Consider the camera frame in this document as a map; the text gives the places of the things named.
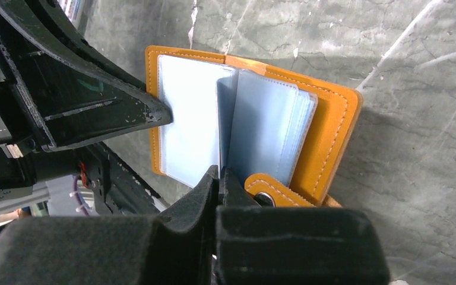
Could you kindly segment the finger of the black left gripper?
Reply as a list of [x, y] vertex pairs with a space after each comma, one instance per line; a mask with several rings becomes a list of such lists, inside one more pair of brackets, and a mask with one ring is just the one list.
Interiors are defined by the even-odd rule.
[[56, 1], [0, 1], [0, 148], [64, 151], [172, 122]]
[[88, 41], [69, 21], [57, 1], [37, 1], [27, 2], [29, 8], [39, 18], [42, 24], [69, 50], [74, 52], [85, 61], [97, 65], [110, 75], [135, 86], [138, 89], [145, 90], [145, 84], [124, 71], [122, 68], [107, 59], [95, 48], [90, 46]]

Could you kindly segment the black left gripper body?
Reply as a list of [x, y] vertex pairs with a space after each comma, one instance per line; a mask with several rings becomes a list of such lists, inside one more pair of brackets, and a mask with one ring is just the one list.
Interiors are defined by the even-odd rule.
[[118, 131], [116, 77], [62, 44], [27, 5], [0, 1], [0, 112], [5, 141], [78, 148]]

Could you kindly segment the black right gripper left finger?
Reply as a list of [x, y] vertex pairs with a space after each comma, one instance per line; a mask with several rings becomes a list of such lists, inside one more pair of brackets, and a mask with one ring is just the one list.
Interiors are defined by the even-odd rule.
[[210, 284], [218, 175], [159, 214], [16, 220], [0, 233], [0, 284]]

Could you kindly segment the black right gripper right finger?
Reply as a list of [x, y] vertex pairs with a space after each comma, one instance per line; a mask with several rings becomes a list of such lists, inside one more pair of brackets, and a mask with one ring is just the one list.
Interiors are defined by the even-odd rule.
[[261, 206], [232, 169], [216, 209], [219, 284], [388, 284], [390, 270], [368, 217], [344, 208]]

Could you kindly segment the orange blue card holder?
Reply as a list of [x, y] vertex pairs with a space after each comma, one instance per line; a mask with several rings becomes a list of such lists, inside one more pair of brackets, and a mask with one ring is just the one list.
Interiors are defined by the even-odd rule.
[[147, 91], [173, 122], [150, 130], [151, 168], [186, 186], [231, 168], [277, 207], [337, 207], [328, 191], [362, 107], [355, 89], [235, 56], [149, 46]]

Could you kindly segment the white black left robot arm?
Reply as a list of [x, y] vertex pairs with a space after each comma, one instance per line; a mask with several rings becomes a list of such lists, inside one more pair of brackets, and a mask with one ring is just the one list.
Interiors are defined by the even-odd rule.
[[78, 170], [74, 150], [171, 123], [169, 107], [89, 45], [80, 1], [0, 1], [0, 201]]

